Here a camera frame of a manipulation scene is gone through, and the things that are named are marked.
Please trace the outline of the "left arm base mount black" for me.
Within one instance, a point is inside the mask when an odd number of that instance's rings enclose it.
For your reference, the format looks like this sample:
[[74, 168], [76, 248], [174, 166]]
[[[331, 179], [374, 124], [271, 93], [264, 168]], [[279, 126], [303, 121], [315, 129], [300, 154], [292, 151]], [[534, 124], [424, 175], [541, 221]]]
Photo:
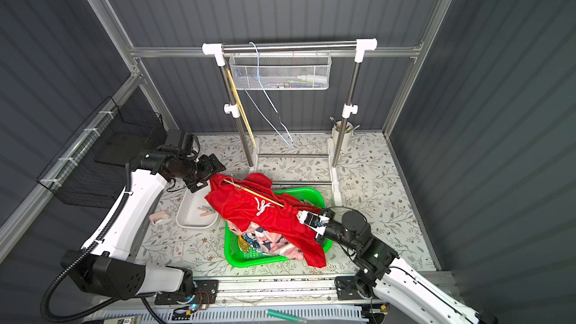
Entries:
[[192, 280], [183, 283], [176, 292], [160, 292], [155, 305], [211, 305], [215, 303], [219, 289], [218, 280]]

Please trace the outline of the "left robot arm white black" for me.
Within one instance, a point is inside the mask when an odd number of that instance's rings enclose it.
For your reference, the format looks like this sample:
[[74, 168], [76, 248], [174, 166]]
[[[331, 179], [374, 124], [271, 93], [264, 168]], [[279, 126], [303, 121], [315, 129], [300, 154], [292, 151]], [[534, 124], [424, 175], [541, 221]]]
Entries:
[[192, 191], [204, 189], [226, 167], [215, 154], [198, 158], [176, 150], [143, 151], [127, 166], [127, 183], [103, 222], [80, 250], [69, 250], [61, 265], [84, 293], [128, 300], [173, 293], [191, 299], [197, 291], [191, 271], [152, 268], [129, 260], [135, 239], [168, 183], [181, 179]]

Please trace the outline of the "light blue wire hanger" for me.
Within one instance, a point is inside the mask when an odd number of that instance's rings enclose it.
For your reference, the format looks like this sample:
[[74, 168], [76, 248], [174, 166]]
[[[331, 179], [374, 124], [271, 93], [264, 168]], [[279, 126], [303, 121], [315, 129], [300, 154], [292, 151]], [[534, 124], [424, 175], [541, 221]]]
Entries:
[[294, 140], [293, 140], [293, 136], [290, 133], [289, 129], [287, 128], [287, 126], [284, 124], [284, 122], [282, 121], [281, 118], [281, 114], [278, 111], [278, 108], [275, 106], [275, 103], [273, 102], [273, 100], [270, 98], [268, 92], [266, 91], [265, 86], [262, 83], [261, 80], [261, 76], [260, 76], [260, 51], [258, 49], [258, 46], [253, 42], [250, 41], [249, 45], [252, 46], [252, 49], [254, 50], [254, 52], [256, 53], [256, 81], [259, 85], [259, 88], [261, 90], [261, 92], [265, 95], [266, 100], [268, 101], [268, 104], [270, 105], [270, 107], [272, 108], [273, 112], [276, 114], [277, 116], [277, 122], [278, 124], [281, 126], [281, 128], [283, 129], [283, 132], [281, 132], [277, 126], [275, 124], [272, 123], [272, 121], [263, 113], [263, 111], [258, 107], [258, 105], [256, 104], [256, 101], [251, 97], [251, 95], [246, 91], [246, 95], [248, 96], [248, 98], [250, 99], [251, 103], [254, 105], [254, 107], [256, 108], [256, 110], [258, 111], [258, 113], [265, 119], [265, 121], [267, 122], [267, 124], [269, 125], [270, 128], [273, 129], [273, 131], [284, 141], [284, 143], [289, 146], [289, 147], [293, 147], [294, 146]]

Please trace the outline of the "yellow hanger of printed shorts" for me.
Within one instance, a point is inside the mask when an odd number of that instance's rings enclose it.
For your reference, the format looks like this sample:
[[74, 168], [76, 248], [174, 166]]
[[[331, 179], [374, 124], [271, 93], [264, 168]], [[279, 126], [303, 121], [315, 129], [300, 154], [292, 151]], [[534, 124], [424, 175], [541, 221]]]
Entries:
[[251, 130], [251, 126], [250, 126], [250, 123], [249, 123], [249, 121], [248, 121], [248, 116], [246, 115], [244, 106], [243, 106], [242, 101], [241, 101], [241, 99], [240, 99], [240, 97], [239, 97], [239, 93], [238, 93], [238, 90], [237, 90], [237, 88], [236, 88], [236, 84], [234, 83], [233, 75], [232, 75], [232, 72], [231, 72], [231, 69], [230, 69], [230, 65], [228, 64], [228, 61], [225, 61], [225, 68], [226, 68], [226, 75], [227, 75], [227, 77], [228, 77], [228, 79], [229, 79], [229, 84], [230, 84], [230, 87], [231, 87], [231, 90], [232, 90], [232, 95], [233, 95], [233, 97], [235, 98], [236, 106], [238, 107], [238, 111], [239, 111], [240, 116], [241, 116], [241, 118], [242, 118], [242, 120], [243, 120], [243, 122], [244, 122], [244, 126], [246, 127], [247, 133], [248, 133], [248, 135], [249, 135], [249, 137], [250, 137], [250, 141], [252, 142], [253, 147], [256, 149], [256, 148], [257, 148], [257, 143], [256, 143], [256, 140], [255, 140], [253, 131]]

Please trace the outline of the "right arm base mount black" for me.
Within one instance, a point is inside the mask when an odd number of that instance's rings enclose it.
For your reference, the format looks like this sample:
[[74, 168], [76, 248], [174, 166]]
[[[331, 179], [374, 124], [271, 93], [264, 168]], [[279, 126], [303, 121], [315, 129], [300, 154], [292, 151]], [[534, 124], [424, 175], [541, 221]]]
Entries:
[[334, 279], [337, 298], [340, 301], [372, 299], [373, 293], [356, 276], [337, 276]]

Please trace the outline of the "pink navy patterned shorts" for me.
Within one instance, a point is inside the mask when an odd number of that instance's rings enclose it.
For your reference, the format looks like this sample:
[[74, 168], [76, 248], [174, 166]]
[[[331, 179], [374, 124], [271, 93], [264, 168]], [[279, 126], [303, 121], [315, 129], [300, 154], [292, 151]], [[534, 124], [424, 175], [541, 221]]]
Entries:
[[289, 242], [283, 235], [275, 232], [269, 232], [263, 229], [257, 223], [251, 223], [246, 231], [241, 231], [229, 220], [226, 223], [228, 224], [229, 230], [237, 235], [237, 239], [243, 234], [248, 234], [251, 236], [256, 236], [260, 241], [262, 241], [263, 248], [265, 250], [265, 254], [263, 254], [264, 256], [281, 256], [286, 257], [289, 260], [299, 261], [302, 261], [305, 258], [303, 252], [294, 244]]

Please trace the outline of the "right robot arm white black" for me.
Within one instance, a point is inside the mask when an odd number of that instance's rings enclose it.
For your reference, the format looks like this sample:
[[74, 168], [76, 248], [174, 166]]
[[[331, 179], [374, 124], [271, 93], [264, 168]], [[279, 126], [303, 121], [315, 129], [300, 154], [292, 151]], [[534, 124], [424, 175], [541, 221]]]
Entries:
[[301, 224], [318, 238], [352, 251], [358, 271], [355, 285], [365, 298], [378, 298], [398, 308], [417, 323], [498, 323], [489, 310], [477, 311], [458, 301], [419, 274], [398, 252], [371, 232], [367, 218], [353, 209], [340, 221], [328, 208], [318, 214], [300, 211]]

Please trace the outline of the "red shorts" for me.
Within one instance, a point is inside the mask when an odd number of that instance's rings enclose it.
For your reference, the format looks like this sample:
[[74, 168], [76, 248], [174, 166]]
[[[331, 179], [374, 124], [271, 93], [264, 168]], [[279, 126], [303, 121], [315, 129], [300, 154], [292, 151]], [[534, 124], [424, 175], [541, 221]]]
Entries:
[[[236, 189], [224, 182], [225, 179], [282, 203], [284, 207]], [[241, 181], [216, 174], [209, 182], [211, 191], [205, 199], [223, 219], [232, 222], [241, 231], [246, 231], [251, 223], [255, 223], [271, 233], [279, 233], [303, 252], [303, 260], [309, 266], [319, 269], [326, 266], [325, 252], [314, 240], [315, 232], [299, 223], [297, 218], [299, 211], [319, 213], [321, 208], [304, 203], [288, 193], [273, 193], [272, 180], [261, 173], [251, 173]]]

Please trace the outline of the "blue yellow white printed shorts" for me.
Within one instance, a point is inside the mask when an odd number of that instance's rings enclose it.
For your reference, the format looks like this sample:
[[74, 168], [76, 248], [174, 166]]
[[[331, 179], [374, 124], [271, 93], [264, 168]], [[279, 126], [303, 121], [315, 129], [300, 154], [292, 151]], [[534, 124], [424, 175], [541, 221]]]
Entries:
[[240, 235], [237, 239], [238, 248], [243, 253], [248, 253], [250, 251], [256, 251], [259, 254], [265, 254], [266, 251], [263, 248], [263, 243], [256, 236], [251, 236], [248, 234]]

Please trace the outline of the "yellow hanger of red shorts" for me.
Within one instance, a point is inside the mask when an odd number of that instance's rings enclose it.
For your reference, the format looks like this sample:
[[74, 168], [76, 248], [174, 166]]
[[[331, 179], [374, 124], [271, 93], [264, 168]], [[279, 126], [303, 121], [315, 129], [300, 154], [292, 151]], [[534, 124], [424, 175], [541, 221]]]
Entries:
[[233, 180], [225, 179], [225, 180], [223, 180], [223, 181], [226, 182], [227, 184], [232, 185], [232, 186], [233, 186], [234, 188], [236, 188], [236, 189], [239, 189], [239, 190], [241, 190], [241, 191], [246, 191], [246, 192], [248, 192], [249, 194], [252, 194], [252, 195], [254, 195], [254, 196], [256, 196], [256, 197], [259, 197], [259, 198], [262, 199], [262, 200], [265, 200], [266, 202], [270, 202], [271, 204], [274, 204], [274, 205], [279, 206], [279, 207], [281, 207], [281, 208], [284, 207], [284, 204], [279, 203], [279, 202], [277, 202], [277, 201], [275, 201], [275, 200], [273, 200], [273, 199], [271, 199], [271, 198], [268, 198], [267, 196], [264, 196], [263, 194], [257, 193], [257, 192], [255, 192], [255, 191], [249, 189], [249, 188], [243, 187], [243, 186], [241, 186], [240, 184], [236, 183], [236, 182], [233, 181]]

